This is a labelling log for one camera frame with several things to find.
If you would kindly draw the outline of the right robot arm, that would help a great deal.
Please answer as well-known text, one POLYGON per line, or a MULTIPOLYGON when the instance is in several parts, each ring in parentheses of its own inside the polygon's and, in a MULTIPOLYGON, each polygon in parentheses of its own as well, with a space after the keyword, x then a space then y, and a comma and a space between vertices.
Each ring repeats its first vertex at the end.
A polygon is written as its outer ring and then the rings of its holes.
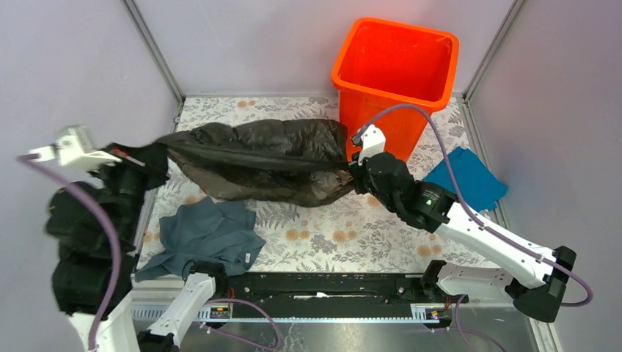
POLYGON ((512 303, 524 315, 555 322, 577 254, 529 242, 463 206, 451 191, 415 180, 404 161, 383 152, 354 153, 348 165, 358 194, 373 195, 405 224, 449 238, 484 256, 496 268, 467 268, 434 260, 421 279, 428 301, 461 295, 489 303, 512 303))

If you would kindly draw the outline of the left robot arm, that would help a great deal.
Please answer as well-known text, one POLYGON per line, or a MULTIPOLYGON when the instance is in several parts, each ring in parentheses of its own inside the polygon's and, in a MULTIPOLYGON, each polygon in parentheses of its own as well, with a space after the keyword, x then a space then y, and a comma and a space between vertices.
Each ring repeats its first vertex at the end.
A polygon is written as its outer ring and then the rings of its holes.
POLYGON ((43 150, 63 166, 82 169, 103 182, 73 187, 97 205, 96 213, 68 187, 48 204, 45 231, 59 242, 52 287, 59 309, 88 351, 178 351, 203 304, 227 294, 220 264, 191 260, 183 266, 185 284, 159 319, 136 331, 131 314, 131 274, 136 265, 134 237, 145 194, 169 178, 167 149, 159 143, 127 147, 112 143, 94 150, 63 139, 43 150))

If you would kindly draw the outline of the black plastic trash bag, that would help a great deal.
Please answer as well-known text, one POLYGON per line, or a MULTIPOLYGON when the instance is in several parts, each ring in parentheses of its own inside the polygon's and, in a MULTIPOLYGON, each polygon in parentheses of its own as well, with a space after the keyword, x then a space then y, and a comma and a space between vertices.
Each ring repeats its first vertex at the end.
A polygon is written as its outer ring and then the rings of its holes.
POLYGON ((347 130, 335 120, 209 122, 157 143, 208 196, 227 201, 286 202, 313 208, 354 190, 347 130))

